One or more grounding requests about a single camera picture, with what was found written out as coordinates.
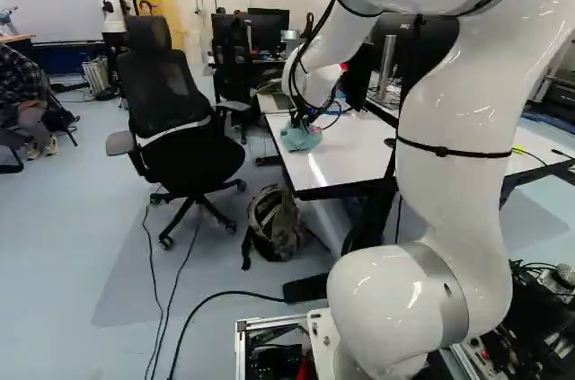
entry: sneaker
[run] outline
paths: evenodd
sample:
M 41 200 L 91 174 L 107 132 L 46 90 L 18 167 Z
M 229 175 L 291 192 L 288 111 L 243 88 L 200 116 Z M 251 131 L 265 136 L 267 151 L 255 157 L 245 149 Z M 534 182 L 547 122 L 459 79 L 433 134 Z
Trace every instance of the sneaker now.
M 26 155 L 29 162 L 40 157 L 40 150 L 38 149 L 38 144 L 36 144 L 36 142 L 26 146 Z
M 58 153 L 58 140 L 55 136 L 50 137 L 50 143 L 44 146 L 44 154 L 46 156 L 56 155 Z

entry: yellow cabinet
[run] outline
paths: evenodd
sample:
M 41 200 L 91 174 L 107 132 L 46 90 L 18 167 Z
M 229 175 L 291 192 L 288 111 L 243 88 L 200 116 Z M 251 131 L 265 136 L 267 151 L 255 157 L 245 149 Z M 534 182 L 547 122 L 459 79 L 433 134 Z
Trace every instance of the yellow cabinet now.
M 172 48 L 184 50 L 184 35 L 186 31 L 181 26 L 180 12 L 178 11 L 178 4 L 176 0 L 147 0 L 153 6 L 152 14 L 163 16 L 168 25 L 170 26 L 170 34 L 172 35 Z

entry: black band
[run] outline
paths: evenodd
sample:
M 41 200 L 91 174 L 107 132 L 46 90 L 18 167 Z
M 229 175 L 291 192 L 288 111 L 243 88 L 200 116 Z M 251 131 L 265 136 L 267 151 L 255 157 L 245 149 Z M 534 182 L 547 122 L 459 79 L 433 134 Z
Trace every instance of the black band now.
M 506 151 L 505 153 L 475 153 L 473 151 L 459 151 L 457 149 L 449 149 L 446 146 L 429 146 L 420 144 L 418 142 L 413 142 L 412 140 L 404 139 L 401 136 L 398 136 L 397 140 L 404 143 L 405 145 L 413 146 L 414 148 L 422 149 L 423 151 L 429 151 L 430 153 L 435 154 L 437 157 L 458 155 L 460 157 L 469 158 L 505 158 L 509 157 L 513 153 L 513 150 Z
M 341 0 L 338 0 L 338 3 L 340 3 L 341 7 L 343 7 L 345 10 L 347 10 L 348 12 L 350 12 L 352 14 L 355 14 L 356 16 L 359 16 L 360 18 L 376 18 L 381 13 L 385 12 L 385 9 L 384 9 L 379 13 L 365 14 L 365 13 L 360 13 L 360 12 L 353 10 L 351 7 L 347 7 Z

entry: floor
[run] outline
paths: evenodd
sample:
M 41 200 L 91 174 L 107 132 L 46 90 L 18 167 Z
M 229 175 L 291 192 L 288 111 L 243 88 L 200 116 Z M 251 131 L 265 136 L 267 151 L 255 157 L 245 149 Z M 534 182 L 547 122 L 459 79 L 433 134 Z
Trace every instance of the floor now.
M 199 88 L 213 99 L 203 67 L 195 67 Z M 60 95 L 82 116 L 79 147 L 60 138 L 60 153 L 27 163 L 24 172 L 0 176 L 0 377 L 19 380 L 111 380 L 142 378 L 154 345 L 159 313 L 141 227 L 154 186 L 138 177 L 127 157 L 109 158 L 104 142 L 126 129 L 127 113 L 117 102 L 71 102 L 81 93 Z M 575 146 L 575 137 L 545 125 L 533 129 Z M 153 240 L 160 300 L 165 303 L 176 270 L 197 226 L 199 237 L 181 274 L 156 378 L 165 379 L 185 314 L 205 296 L 242 289 L 280 296 L 285 281 L 330 268 L 332 257 L 310 244 L 296 259 L 268 263 L 257 254 L 241 271 L 245 209 L 263 186 L 281 180 L 277 167 L 256 169 L 251 158 L 273 151 L 263 134 L 250 135 L 239 176 L 248 192 L 234 189 L 212 197 L 239 224 L 227 234 L 196 208 L 163 252 Z M 501 211 L 506 244 L 514 258 L 575 262 L 575 188 L 555 177 L 516 190 Z M 146 223 L 153 236 L 178 204 L 152 207 Z M 409 210 L 402 215 L 411 222 Z M 394 223 L 394 215 L 389 222 Z M 234 378 L 234 322 L 254 316 L 304 313 L 325 302 L 287 306 L 228 296 L 207 305 L 190 325 L 176 379 Z

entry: computer monitor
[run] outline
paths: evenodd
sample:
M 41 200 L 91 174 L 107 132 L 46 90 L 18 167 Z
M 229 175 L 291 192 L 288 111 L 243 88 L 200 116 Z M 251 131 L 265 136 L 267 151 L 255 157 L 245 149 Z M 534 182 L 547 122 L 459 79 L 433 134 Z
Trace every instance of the computer monitor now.
M 379 71 L 383 57 L 385 36 L 396 36 L 392 66 L 397 66 L 395 76 L 402 76 L 409 61 L 413 39 L 415 15 L 384 13 L 377 19 L 369 41 L 374 45 L 373 70 Z M 459 21 L 455 18 L 424 16 L 417 40 L 417 63 L 412 67 L 411 80 L 417 83 L 447 55 L 459 35 Z
M 276 53 L 282 49 L 281 31 L 282 16 L 279 14 L 245 14 L 245 20 L 252 21 L 252 48 L 259 51 L 268 50 Z
M 355 110 L 362 110 L 366 105 L 375 54 L 372 43 L 362 43 L 356 54 L 346 63 L 347 70 L 341 74 L 339 88 L 345 94 L 346 103 Z
M 289 30 L 289 10 L 248 7 L 248 14 L 278 14 L 281 16 L 281 29 Z

